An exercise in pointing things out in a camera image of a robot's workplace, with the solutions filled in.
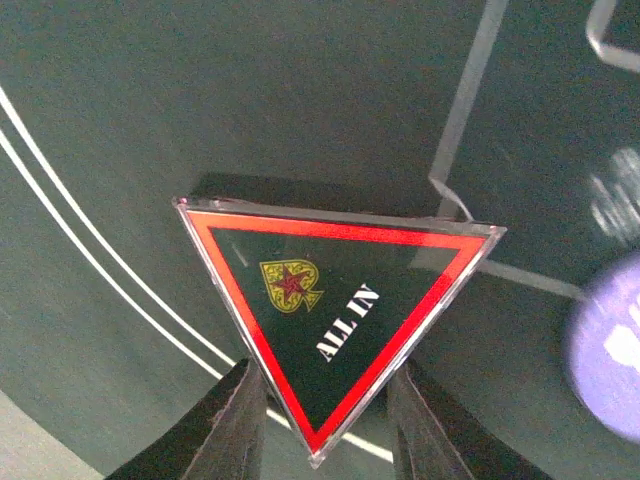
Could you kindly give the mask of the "red triangular all-in marker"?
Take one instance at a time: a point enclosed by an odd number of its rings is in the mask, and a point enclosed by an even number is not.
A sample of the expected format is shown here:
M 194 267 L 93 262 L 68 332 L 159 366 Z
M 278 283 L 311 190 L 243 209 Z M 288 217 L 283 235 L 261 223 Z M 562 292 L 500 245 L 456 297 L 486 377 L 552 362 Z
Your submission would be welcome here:
M 241 200 L 174 206 L 313 467 L 505 234 Z

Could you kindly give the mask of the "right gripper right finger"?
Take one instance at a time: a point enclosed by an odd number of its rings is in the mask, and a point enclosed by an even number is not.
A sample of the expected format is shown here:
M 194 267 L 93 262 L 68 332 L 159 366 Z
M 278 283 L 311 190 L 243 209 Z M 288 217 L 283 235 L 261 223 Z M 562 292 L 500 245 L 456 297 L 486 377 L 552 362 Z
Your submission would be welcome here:
M 409 358 L 387 383 L 397 479 L 548 479 Z

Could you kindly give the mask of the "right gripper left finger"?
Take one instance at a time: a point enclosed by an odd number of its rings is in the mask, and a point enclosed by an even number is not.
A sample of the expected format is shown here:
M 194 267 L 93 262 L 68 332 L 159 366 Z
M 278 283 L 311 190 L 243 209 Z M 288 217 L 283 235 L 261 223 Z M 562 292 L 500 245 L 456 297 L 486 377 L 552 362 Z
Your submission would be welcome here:
M 267 386 L 258 365 L 236 364 L 159 439 L 111 479 L 258 479 Z

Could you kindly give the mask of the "purple small blind button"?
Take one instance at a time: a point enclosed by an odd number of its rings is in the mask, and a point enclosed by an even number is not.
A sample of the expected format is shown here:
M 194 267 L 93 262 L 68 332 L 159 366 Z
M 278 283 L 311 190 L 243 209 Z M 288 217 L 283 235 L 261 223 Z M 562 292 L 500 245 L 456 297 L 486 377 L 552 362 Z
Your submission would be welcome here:
M 568 319 L 567 375 L 581 404 L 617 436 L 639 442 L 639 252 L 585 285 Z

